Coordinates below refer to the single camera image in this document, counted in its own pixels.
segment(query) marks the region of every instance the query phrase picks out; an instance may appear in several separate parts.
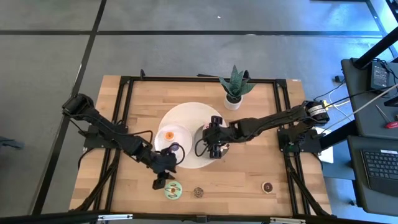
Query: gray floor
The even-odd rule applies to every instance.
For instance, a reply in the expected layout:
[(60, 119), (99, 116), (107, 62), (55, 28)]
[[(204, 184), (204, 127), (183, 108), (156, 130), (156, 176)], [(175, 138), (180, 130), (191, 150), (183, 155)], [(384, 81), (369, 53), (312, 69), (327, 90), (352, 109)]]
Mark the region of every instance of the gray floor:
[[(90, 30), (99, 5), (99, 0), (3, 0), (0, 29)], [(383, 5), (375, 8), (387, 17)], [(115, 0), (108, 1), (99, 29), (375, 31), (377, 25), (362, 2)], [(60, 107), (70, 94), (87, 40), (88, 36), (0, 35), (0, 136), (26, 144), (22, 151), (0, 150), (1, 217), (29, 212), (60, 122)], [(150, 76), (227, 76), (236, 64), (256, 78), (301, 79), (306, 97), (312, 99), (336, 86), (331, 79), (341, 74), (341, 59), (359, 57), (377, 41), (366, 37), (97, 36), (80, 91), (95, 100), (103, 75), (138, 75), (144, 69)], [(386, 51), (380, 58), (391, 60), (392, 55)], [(346, 95), (343, 87), (331, 97)], [(349, 105), (341, 109), (351, 111)], [(329, 114), (331, 122), (343, 118), (335, 110)], [(70, 126), (45, 213), (67, 211), (82, 144), (83, 138)], [(347, 180), (325, 180), (335, 215), (398, 222), (349, 206), (346, 201), (354, 195)]]

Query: round white plate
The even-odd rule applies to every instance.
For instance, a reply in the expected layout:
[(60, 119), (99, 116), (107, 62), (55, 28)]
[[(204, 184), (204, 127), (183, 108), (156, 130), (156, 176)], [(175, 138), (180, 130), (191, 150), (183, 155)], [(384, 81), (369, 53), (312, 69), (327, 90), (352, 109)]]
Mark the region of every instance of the round white plate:
[[(197, 169), (216, 161), (216, 159), (210, 159), (208, 153), (204, 153), (203, 156), (197, 157), (194, 149), (195, 143), (201, 139), (203, 125), (210, 123), (211, 116), (213, 115), (221, 116), (217, 110), (206, 104), (189, 102), (173, 107), (162, 118), (162, 121), (159, 124), (159, 130), (166, 125), (177, 124), (186, 128), (191, 133), (191, 136), (195, 136), (195, 138), (193, 138), (190, 152), (185, 155), (184, 161), (179, 165), (180, 167)], [(224, 120), (221, 126), (226, 127)], [(198, 144), (198, 153), (201, 153), (204, 148), (203, 142), (200, 142)]]
[[(173, 132), (174, 138), (169, 141), (166, 140), (165, 135), (167, 132)], [(181, 125), (177, 124), (169, 124), (158, 130), (155, 137), (155, 150), (160, 151), (169, 147), (173, 142), (178, 143), (184, 148), (185, 157), (188, 155), (192, 148), (192, 136), (191, 133)], [(183, 158), (182, 149), (179, 147), (176, 151), (173, 151), (175, 157), (177, 158), (177, 162), (180, 162)]]

